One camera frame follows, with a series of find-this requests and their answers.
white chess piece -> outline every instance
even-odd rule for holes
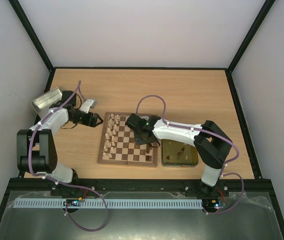
[[[108,148],[110,148],[111,147],[111,142],[110,141],[108,141],[108,140],[106,140],[106,146],[108,147]]]
[[[103,159],[108,159],[108,155],[105,152],[103,153]]]
[[[113,135],[113,132],[111,131],[111,129],[109,127],[107,128],[107,134],[110,137]]]

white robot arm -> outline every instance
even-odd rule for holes
[[[210,187],[215,186],[231,145],[219,138],[195,130],[205,129],[230,140],[214,122],[206,121],[205,124],[191,125],[163,121],[158,116],[139,117],[133,113],[125,124],[134,131],[135,143],[139,145],[151,145],[158,139],[170,139],[196,147],[205,163],[201,180]]]
[[[89,127],[96,127],[103,123],[98,114],[89,112],[90,108],[95,107],[95,99],[86,100],[80,109],[75,108],[74,101],[60,108],[62,102],[51,106],[49,112],[36,125],[29,129],[20,130],[17,133],[17,166],[19,170],[30,172],[29,170],[29,149],[30,138],[37,129],[33,146],[39,146],[39,150],[32,150],[32,169],[35,174],[42,178],[49,177],[58,184],[58,182],[70,183],[74,177],[77,177],[75,170],[64,166],[57,161],[57,153],[53,136],[68,121],[74,124],[82,124]]]

wooden table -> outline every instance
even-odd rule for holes
[[[244,179],[254,178],[223,70],[57,69],[51,89],[74,90],[79,80],[83,95],[98,101],[91,111],[102,118],[105,112],[134,113],[142,97],[155,94],[165,99],[165,118],[170,121],[186,124],[214,121],[240,150],[240,157],[224,172],[239,173]],[[140,106],[141,113],[159,116],[162,109],[162,102],[153,97]],[[80,178],[201,178],[204,170],[201,159],[196,167],[163,167],[161,157],[157,167],[97,164],[102,128],[102,125],[96,128],[78,125],[74,129],[59,130],[54,136],[58,161],[75,169]],[[234,155],[232,149],[228,158]]]

purple cable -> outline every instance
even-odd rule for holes
[[[205,210],[205,208],[203,208],[203,211],[207,214],[207,215],[217,215],[217,214],[223,214],[223,213],[226,213],[228,211],[231,211],[233,208],[236,207],[236,205],[238,205],[238,203],[241,201],[242,197],[243,197],[243,194],[244,194],[244,181],[243,181],[243,178],[235,173],[235,172],[230,172],[230,173],[227,173],[225,175],[223,175],[223,177],[226,177],[228,175],[237,175],[240,179],[241,179],[241,183],[242,183],[242,189],[241,189],[241,194],[240,194],[240,197],[238,198],[238,200],[236,201],[236,203],[234,205],[232,205],[230,208],[224,210],[224,211],[217,211],[217,212],[207,212]]]
[[[72,97],[76,94],[76,92],[78,91],[78,89],[80,88],[81,86],[81,82],[82,81],[78,81],[78,85],[76,87],[76,89],[74,90],[74,92],[70,95],[70,97],[62,104],[60,105],[57,109],[55,109],[53,112],[57,112],[59,111],[60,109],[62,109],[63,106],[65,106],[71,99]],[[44,124],[47,119],[52,115],[53,113],[51,111],[49,111],[49,113],[42,119],[40,120],[39,122],[41,124]],[[33,166],[32,166],[32,149],[33,149],[33,143],[34,143],[34,139],[35,139],[35,135],[38,131],[38,129],[41,127],[41,125],[39,124],[33,131],[33,134],[32,134],[32,137],[31,137],[31,140],[30,140],[30,147],[28,149],[28,168],[30,170],[30,173],[31,175],[33,175],[34,177],[38,177],[38,176],[44,176],[44,174],[35,174],[34,171],[33,171]]]
[[[147,96],[143,97],[143,98],[138,102],[138,104],[137,104],[137,107],[136,107],[136,114],[138,113],[138,108],[139,108],[141,102],[142,102],[144,99],[149,98],[149,97],[155,97],[155,98],[158,98],[158,99],[161,99],[161,100],[162,100],[163,105],[164,105],[164,107],[163,107],[163,112],[162,112],[162,121],[164,122],[164,124],[167,125],[167,121],[166,121],[165,118],[164,118],[164,116],[165,116],[165,111],[166,111],[166,103],[165,103],[165,100],[164,100],[162,97],[158,96],[158,95],[147,95]],[[180,128],[180,129],[191,130],[191,127],[188,127],[188,126],[179,126],[179,125],[170,124],[170,123],[169,123],[168,125],[171,126],[171,127],[174,127],[174,128]],[[237,202],[236,202],[232,207],[230,207],[229,209],[224,210],[224,211],[219,211],[219,212],[207,212],[207,211],[203,208],[204,212],[206,212],[206,213],[209,214],[209,215],[215,215],[215,214],[221,214],[221,213],[224,213],[224,212],[228,212],[228,211],[230,211],[231,209],[233,209],[233,208],[240,202],[240,200],[241,200],[241,198],[242,198],[242,196],[243,196],[243,194],[244,194],[244,181],[243,181],[242,177],[241,177],[239,174],[235,173],[235,172],[227,173],[227,174],[225,174],[225,175],[222,175],[222,173],[223,173],[223,171],[224,171],[225,164],[227,164],[227,163],[229,163],[229,162],[234,161],[235,159],[237,159],[237,158],[239,157],[239,155],[240,155],[240,151],[239,151],[239,149],[237,148],[237,146],[236,146],[232,141],[230,141],[230,140],[227,139],[227,138],[224,138],[223,136],[220,136],[220,135],[218,135],[218,134],[216,134],[216,133],[214,133],[214,132],[211,132],[211,131],[208,131],[208,130],[205,130],[205,129],[201,129],[201,128],[197,128],[197,127],[194,127],[193,130],[194,130],[194,131],[203,132],[203,133],[206,133],[206,134],[210,134],[210,135],[212,135],[212,136],[215,136],[215,137],[217,137],[217,138],[219,138],[219,139],[221,139],[221,140],[227,142],[228,144],[230,144],[230,145],[235,149],[235,151],[236,151],[236,156],[235,156],[235,157],[233,157],[233,158],[231,158],[231,159],[229,159],[229,160],[226,160],[226,161],[224,162],[223,167],[222,167],[222,169],[221,169],[219,175],[220,175],[220,177],[226,177],[226,176],[228,176],[228,175],[237,175],[237,176],[241,179],[241,182],[242,182],[242,191],[241,191],[241,194],[240,194],[239,199],[237,200]]]
[[[70,97],[62,104],[60,105],[57,109],[55,109],[53,112],[49,112],[43,119],[41,119],[40,123],[33,131],[33,134],[32,134],[32,137],[31,137],[31,140],[30,140],[30,147],[28,149],[28,167],[29,167],[29,170],[30,170],[30,173],[35,176],[35,177],[38,177],[38,176],[45,176],[44,174],[35,174],[34,171],[33,171],[33,166],[32,166],[32,149],[33,149],[33,143],[34,143],[34,139],[35,139],[35,135],[38,131],[38,129],[41,127],[42,124],[44,124],[47,119],[55,112],[59,111],[63,106],[65,106],[71,99],[72,97],[76,94],[77,91],[80,91],[80,86],[81,86],[81,81],[78,82],[78,85],[76,87],[76,89],[74,90],[74,92],[70,95]],[[47,176],[47,179],[55,182],[55,180],[49,176]],[[71,187],[71,188],[78,188],[78,189],[87,189],[88,191],[91,191],[95,194],[97,194],[101,200],[103,201],[104,205],[105,205],[105,209],[106,209],[106,217],[105,217],[105,220],[104,222],[102,223],[102,225],[100,227],[98,227],[97,229],[88,229],[88,228],[84,228],[82,226],[80,226],[78,223],[76,223],[72,217],[67,214],[67,216],[69,217],[69,219],[72,221],[72,223],[77,226],[78,228],[80,228],[81,230],[84,230],[84,231],[87,231],[87,232],[95,232],[95,231],[98,231],[100,229],[102,229],[103,227],[105,227],[105,225],[107,224],[107,221],[108,221],[108,218],[109,218],[109,213],[108,213],[108,208],[107,208],[107,203],[105,201],[105,199],[102,197],[102,195],[100,195],[97,191],[95,190],[92,190],[91,188],[89,187],[85,187],[85,186],[78,186],[78,185],[71,185],[71,184],[67,184],[67,183],[64,183],[64,182],[60,182],[60,184],[62,185],[65,185],[67,187]]]
[[[81,88],[78,88],[78,93],[80,94],[80,96],[82,97],[82,99],[84,100],[84,102],[87,100],[84,95],[81,92]]]
[[[164,105],[163,112],[162,112],[162,121],[164,122],[164,124],[167,125],[168,122],[167,122],[167,121],[165,120],[165,118],[164,118],[164,116],[165,116],[165,111],[166,111],[166,103],[165,103],[165,100],[164,100],[162,97],[158,96],[158,95],[147,95],[147,96],[143,97],[143,98],[138,102],[138,104],[137,104],[137,107],[136,107],[136,114],[138,113],[138,108],[139,108],[141,102],[142,102],[144,99],[149,98],[149,97],[155,97],[155,98],[158,98],[158,99],[161,99],[161,100],[162,100],[163,105]],[[191,127],[189,127],[189,126],[180,126],[180,125],[170,124],[170,123],[169,123],[168,125],[171,126],[171,127],[174,127],[174,128],[191,130]],[[229,163],[229,162],[231,162],[231,161],[234,161],[235,159],[237,159],[237,158],[239,157],[239,155],[240,155],[239,149],[237,148],[237,146],[236,146],[232,141],[230,141],[229,139],[227,139],[227,138],[225,138],[225,137],[223,137],[223,136],[221,136],[221,135],[218,135],[218,134],[216,134],[216,133],[214,133],[214,132],[211,132],[211,131],[208,131],[208,130],[205,130],[205,129],[201,129],[201,128],[197,128],[197,127],[194,127],[193,130],[194,130],[194,131],[203,132],[203,133],[206,133],[206,134],[210,134],[210,135],[212,135],[212,136],[215,136],[215,137],[217,137],[217,138],[219,138],[219,139],[221,139],[221,140],[227,142],[228,144],[230,144],[230,145],[235,149],[235,151],[236,151],[236,156],[233,157],[233,158],[231,158],[231,159],[229,159],[229,160],[226,160],[226,161],[224,162],[224,165],[223,165],[223,167],[222,167],[222,169],[221,169],[221,171],[220,171],[220,176],[221,176],[222,173],[223,173],[223,170],[224,170],[224,168],[225,168],[225,164],[227,164],[227,163]]]
[[[95,190],[92,190],[91,188],[89,187],[85,187],[85,186],[77,186],[77,185],[71,185],[71,184],[67,184],[67,183],[64,183],[64,182],[61,182],[62,185],[64,186],[67,186],[67,187],[70,187],[70,188],[78,188],[78,189],[87,189],[88,191],[91,191],[93,193],[95,193],[97,196],[100,197],[100,199],[103,201],[104,205],[105,205],[105,209],[106,209],[106,217],[105,217],[105,220],[104,222],[102,223],[102,225],[100,225],[98,228],[96,229],[89,229],[89,228],[85,228],[85,227],[82,227],[80,226],[77,222],[75,222],[75,220],[71,217],[71,215],[67,212],[67,208],[68,208],[68,205],[66,206],[65,208],[65,212],[67,213],[67,216],[68,218],[72,221],[72,223],[78,227],[79,229],[81,230],[84,230],[84,231],[87,231],[87,232],[96,232],[100,229],[102,229],[103,227],[106,226],[107,222],[108,222],[108,219],[109,219],[109,211],[108,211],[108,208],[107,208],[107,203],[105,201],[105,199],[102,197],[102,195],[100,195],[97,191]]]

